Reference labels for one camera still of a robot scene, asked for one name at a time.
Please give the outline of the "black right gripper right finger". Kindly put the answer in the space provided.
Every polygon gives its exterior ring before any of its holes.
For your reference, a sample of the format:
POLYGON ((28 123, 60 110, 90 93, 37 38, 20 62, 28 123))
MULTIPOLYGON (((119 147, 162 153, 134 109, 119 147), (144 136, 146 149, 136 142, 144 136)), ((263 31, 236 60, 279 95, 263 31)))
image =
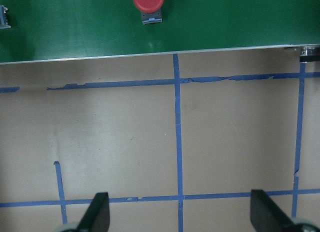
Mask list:
POLYGON ((280 209, 262 189, 252 189, 250 222, 256 232, 299 232, 300 226, 280 209))

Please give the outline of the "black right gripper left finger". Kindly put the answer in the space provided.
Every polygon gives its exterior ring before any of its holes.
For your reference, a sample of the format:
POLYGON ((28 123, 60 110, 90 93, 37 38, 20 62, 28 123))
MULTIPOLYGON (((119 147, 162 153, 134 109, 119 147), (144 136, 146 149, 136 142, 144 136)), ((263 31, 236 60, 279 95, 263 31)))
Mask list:
POLYGON ((107 232, 110 228, 110 205, 108 192, 95 194, 76 232, 107 232))

